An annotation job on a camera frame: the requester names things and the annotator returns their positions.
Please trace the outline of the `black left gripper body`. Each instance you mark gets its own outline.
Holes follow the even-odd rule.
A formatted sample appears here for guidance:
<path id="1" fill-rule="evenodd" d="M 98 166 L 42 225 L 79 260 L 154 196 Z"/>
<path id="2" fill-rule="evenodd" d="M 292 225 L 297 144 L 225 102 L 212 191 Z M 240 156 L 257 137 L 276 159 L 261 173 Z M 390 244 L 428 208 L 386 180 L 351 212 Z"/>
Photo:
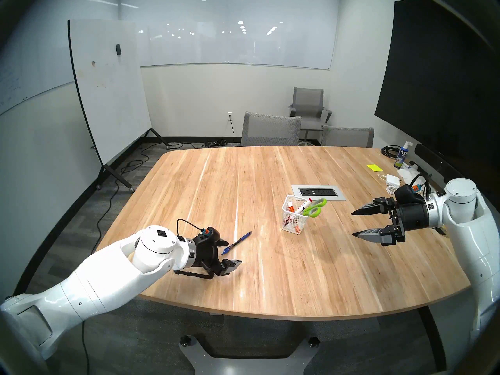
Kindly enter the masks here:
<path id="1" fill-rule="evenodd" d="M 219 246 L 216 246 L 216 241 L 208 237 L 195 237 L 194 243 L 196 247 L 194 268 L 202 267 L 207 272 L 207 274 L 194 273 L 194 277 L 212 279 L 214 275 L 219 276 L 221 264 L 218 256 Z"/>

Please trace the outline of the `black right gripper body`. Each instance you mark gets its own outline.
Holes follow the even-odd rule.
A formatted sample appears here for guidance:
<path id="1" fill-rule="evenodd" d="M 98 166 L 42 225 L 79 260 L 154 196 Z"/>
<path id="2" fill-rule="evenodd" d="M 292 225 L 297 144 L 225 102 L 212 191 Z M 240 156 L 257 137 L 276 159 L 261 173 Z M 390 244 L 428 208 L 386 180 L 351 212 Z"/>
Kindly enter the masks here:
<path id="1" fill-rule="evenodd" d="M 405 233 L 429 227 L 429 212 L 426 201 L 400 204 L 387 201 L 391 224 L 387 226 L 387 246 L 405 241 Z"/>

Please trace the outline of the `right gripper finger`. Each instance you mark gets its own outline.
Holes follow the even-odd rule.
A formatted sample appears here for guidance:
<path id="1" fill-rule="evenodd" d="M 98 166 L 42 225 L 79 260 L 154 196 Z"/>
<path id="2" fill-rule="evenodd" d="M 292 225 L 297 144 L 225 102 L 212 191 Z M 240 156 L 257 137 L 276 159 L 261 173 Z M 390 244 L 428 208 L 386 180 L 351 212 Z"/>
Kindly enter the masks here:
<path id="1" fill-rule="evenodd" d="M 378 197 L 374 198 L 371 203 L 353 211 L 351 215 L 387 214 L 389 211 L 391 211 L 391 197 Z"/>
<path id="2" fill-rule="evenodd" d="M 404 242 L 404 229 L 395 226 L 385 226 L 384 228 L 366 229 L 352 233 L 354 237 L 381 244 L 382 246 L 396 245 Z"/>

